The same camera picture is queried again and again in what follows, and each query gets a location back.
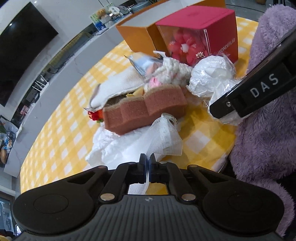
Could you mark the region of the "red strawberry plush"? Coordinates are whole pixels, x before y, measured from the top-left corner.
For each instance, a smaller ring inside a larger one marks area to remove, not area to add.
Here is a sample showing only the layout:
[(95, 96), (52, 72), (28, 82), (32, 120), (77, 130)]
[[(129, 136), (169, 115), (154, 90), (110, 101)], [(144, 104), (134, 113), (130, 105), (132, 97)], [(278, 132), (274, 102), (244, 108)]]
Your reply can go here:
[(91, 120), (96, 121), (98, 123), (102, 123), (104, 121), (103, 119), (103, 110), (97, 110), (95, 112), (88, 111), (88, 116)]

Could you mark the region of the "red Wonderlab box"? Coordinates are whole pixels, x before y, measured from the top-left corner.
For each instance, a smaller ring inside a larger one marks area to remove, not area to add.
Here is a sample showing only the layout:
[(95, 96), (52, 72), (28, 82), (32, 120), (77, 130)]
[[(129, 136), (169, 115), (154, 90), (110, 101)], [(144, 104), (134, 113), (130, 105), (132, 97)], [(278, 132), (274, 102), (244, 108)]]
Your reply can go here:
[(238, 60), (235, 12), (213, 6), (188, 6), (156, 22), (170, 56), (195, 66), (210, 55)]

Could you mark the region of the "clear plastic bag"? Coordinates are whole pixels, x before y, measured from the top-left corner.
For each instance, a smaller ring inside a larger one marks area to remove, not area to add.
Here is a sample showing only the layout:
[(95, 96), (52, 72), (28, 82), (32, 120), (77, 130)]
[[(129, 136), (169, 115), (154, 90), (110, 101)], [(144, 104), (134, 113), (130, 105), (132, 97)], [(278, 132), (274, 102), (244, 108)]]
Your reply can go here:
[(210, 55), (200, 60), (192, 69), (187, 90), (199, 97), (210, 111), (210, 105), (241, 82), (229, 58), (222, 55)]

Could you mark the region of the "black television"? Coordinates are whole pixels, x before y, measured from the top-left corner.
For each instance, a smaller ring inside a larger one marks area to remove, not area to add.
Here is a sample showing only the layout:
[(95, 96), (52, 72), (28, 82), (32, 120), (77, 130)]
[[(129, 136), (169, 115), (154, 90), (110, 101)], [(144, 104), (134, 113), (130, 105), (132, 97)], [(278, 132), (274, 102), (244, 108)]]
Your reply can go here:
[(28, 3), (1, 33), (1, 105), (5, 106), (26, 69), (58, 32)]

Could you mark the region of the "white pink crochet item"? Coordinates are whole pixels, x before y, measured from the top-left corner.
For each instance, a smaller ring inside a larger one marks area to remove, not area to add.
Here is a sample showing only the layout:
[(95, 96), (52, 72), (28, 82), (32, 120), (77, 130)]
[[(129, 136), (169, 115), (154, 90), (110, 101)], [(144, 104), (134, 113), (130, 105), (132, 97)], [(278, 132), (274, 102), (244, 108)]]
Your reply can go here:
[(178, 85), (185, 87), (192, 73), (192, 67), (170, 57), (160, 62), (153, 62), (145, 71), (144, 92), (163, 85)]

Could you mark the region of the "white tv console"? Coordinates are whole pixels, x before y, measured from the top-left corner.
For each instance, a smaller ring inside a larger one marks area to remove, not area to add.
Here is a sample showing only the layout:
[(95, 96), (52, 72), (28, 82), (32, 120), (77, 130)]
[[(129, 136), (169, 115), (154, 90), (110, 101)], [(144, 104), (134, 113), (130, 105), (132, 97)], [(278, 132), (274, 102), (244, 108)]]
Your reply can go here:
[(54, 75), (20, 125), (4, 173), (18, 177), (31, 146), (53, 111), (88, 70), (122, 41), (123, 37), (114, 24), (86, 42)]

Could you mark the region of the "yellow checkered tablecloth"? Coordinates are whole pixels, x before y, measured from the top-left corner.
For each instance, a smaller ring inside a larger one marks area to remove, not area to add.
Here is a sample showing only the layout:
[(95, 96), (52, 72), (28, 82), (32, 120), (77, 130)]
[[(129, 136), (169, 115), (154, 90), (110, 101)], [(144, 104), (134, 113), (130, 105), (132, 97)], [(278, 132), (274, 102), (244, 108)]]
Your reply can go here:
[[(108, 77), (128, 68), (131, 50), (122, 41), (96, 63), (61, 101), (27, 154), (20, 172), (21, 192), (57, 181), (89, 168), (85, 157), (99, 123), (91, 120), (84, 107), (93, 88)], [(236, 128), (213, 120), (207, 109), (196, 103), (187, 106), (181, 120), (181, 156), (168, 156), (180, 168), (196, 164), (219, 170), (234, 145)]]

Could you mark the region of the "white cloth towel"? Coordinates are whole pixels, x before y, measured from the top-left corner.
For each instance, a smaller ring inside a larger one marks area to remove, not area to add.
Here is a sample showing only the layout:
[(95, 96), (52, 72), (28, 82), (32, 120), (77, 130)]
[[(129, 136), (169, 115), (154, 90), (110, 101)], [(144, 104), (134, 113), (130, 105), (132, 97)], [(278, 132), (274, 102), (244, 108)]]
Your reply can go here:
[(145, 77), (140, 75), (134, 67), (128, 67), (97, 85), (89, 99), (88, 107), (85, 109), (91, 112), (103, 109), (111, 98), (131, 93), (142, 87), (144, 80)]

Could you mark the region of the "white plastic bag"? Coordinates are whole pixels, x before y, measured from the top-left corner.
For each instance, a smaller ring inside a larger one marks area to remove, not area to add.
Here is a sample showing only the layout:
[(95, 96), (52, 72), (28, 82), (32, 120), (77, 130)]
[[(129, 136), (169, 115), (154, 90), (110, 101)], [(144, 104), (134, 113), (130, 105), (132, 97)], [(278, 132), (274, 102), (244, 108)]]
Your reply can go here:
[(180, 125), (175, 117), (163, 113), (150, 126), (118, 135), (101, 123), (93, 136), (93, 146), (85, 160), (92, 167), (105, 165), (116, 169), (126, 162), (138, 162), (140, 155), (155, 155), (156, 161), (165, 156), (180, 156), (183, 141), (178, 133)]

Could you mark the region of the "purple fluffy blanket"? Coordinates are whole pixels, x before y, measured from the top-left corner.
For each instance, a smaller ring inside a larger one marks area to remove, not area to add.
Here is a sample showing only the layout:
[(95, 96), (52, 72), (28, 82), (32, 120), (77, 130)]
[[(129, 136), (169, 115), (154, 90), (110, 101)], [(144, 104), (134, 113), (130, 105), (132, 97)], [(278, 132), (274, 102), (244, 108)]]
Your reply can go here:
[[(252, 40), (251, 71), (295, 26), (295, 9), (277, 4), (258, 21)], [(238, 180), (276, 193), (285, 206), (276, 232), (295, 240), (295, 90), (255, 111), (240, 123), (229, 155)]]

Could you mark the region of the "orange cardboard box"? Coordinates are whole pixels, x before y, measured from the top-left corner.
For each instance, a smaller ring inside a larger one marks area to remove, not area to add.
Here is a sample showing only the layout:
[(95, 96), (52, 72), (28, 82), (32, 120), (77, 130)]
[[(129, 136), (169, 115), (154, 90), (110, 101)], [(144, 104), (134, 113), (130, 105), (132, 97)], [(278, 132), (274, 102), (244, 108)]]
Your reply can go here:
[(207, 1), (158, 1), (127, 17), (116, 28), (133, 52), (155, 56), (154, 51), (169, 51), (156, 22), (188, 6), (215, 6), (225, 8), (224, 0)]

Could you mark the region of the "silver foil pouch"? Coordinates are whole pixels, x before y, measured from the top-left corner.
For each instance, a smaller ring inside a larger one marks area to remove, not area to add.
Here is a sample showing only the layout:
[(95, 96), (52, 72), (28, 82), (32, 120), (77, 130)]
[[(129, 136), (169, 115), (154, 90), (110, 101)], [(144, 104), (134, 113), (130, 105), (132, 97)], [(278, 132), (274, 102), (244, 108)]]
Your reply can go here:
[(125, 56), (125, 58), (130, 61), (131, 65), (141, 76), (145, 76), (149, 67), (154, 63), (161, 65), (163, 63), (163, 58), (156, 58), (142, 52), (132, 53), (130, 56)]

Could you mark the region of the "teddy bear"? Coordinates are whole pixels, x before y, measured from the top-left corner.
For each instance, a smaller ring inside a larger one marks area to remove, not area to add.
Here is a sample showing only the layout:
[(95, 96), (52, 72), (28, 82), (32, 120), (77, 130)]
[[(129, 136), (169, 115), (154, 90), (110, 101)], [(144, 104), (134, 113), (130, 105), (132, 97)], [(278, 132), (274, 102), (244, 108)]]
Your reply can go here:
[(102, 9), (98, 10), (98, 11), (96, 12), (96, 15), (97, 15), (97, 17), (98, 17), (99, 19), (102, 18), (103, 16), (105, 16), (105, 15), (106, 15), (106, 10), (105, 10), (105, 8), (102, 8)]

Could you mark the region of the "pink brown sponge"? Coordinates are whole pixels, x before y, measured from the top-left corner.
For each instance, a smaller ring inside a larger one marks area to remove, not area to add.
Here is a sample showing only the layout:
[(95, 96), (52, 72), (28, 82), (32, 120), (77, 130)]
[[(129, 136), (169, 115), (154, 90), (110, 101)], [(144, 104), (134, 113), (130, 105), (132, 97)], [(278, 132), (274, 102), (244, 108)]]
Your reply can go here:
[(126, 97), (103, 109), (105, 128), (118, 135), (151, 125), (163, 113), (176, 119), (185, 115), (187, 100), (180, 86), (163, 85), (143, 96)]

